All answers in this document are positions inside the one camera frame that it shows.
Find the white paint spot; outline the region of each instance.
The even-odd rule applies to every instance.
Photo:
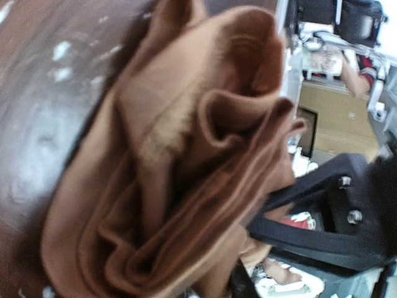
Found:
[[[70,67],[60,68],[53,73],[56,82],[66,81],[73,75],[73,70]]]
[[[60,44],[58,44],[55,48],[54,48],[54,54],[52,56],[52,60],[54,61],[60,61],[68,52],[68,50],[70,49],[72,45],[70,44],[70,42],[64,41],[61,42]]]
[[[107,20],[109,20],[109,17],[108,17],[108,16],[101,17],[101,18],[99,19],[99,23],[100,23],[100,24],[101,24],[101,23],[104,23],[104,22],[106,22]]]
[[[103,76],[97,76],[91,81],[91,86],[98,86],[102,84],[105,81],[105,78]]]
[[[22,289],[18,290],[18,296],[19,298],[26,298],[26,296],[22,293]]]
[[[93,42],[90,42],[89,46],[95,47],[98,43],[99,43],[99,40],[94,40]]]
[[[110,50],[110,53],[111,53],[111,54],[116,54],[116,53],[118,53],[119,51],[121,51],[122,48],[123,48],[123,46],[117,45],[116,47],[114,47],[113,49]]]
[[[5,3],[5,5],[0,9],[0,24],[4,22],[4,20],[6,19],[6,17],[8,17],[8,15],[11,12],[11,8],[14,5],[15,1],[11,0],[8,1],[7,3]]]
[[[143,18],[144,20],[147,20],[147,19],[150,19],[150,17],[151,17],[151,12],[147,12],[146,14],[143,15],[142,18]]]
[[[55,298],[55,293],[52,287],[48,286],[43,289],[43,298]]]
[[[123,47],[121,45],[117,45],[113,49],[111,49],[109,52],[106,52],[99,56],[99,60],[106,60],[109,59],[112,55],[118,53]]]

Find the fabric fold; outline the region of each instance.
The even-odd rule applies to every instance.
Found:
[[[244,226],[294,182],[287,141],[305,123],[279,98],[282,47],[259,7],[207,19],[201,1],[158,2],[48,213],[62,296],[227,295]]]

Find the bolt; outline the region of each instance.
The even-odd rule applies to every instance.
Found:
[[[338,185],[339,189],[348,188],[352,184],[352,178],[347,176],[342,176],[339,178]]]
[[[358,210],[352,210],[347,215],[347,221],[352,225],[357,225],[362,221],[362,214]]]

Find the person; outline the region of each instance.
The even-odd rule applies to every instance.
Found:
[[[377,78],[377,71],[372,61],[364,56],[357,55],[360,71],[356,73],[343,56],[341,81],[354,97],[362,97],[369,93]]]

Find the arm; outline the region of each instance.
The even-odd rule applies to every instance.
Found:
[[[343,57],[341,80],[354,97],[362,97],[371,90],[371,85],[365,76],[362,76],[350,67],[349,62]]]

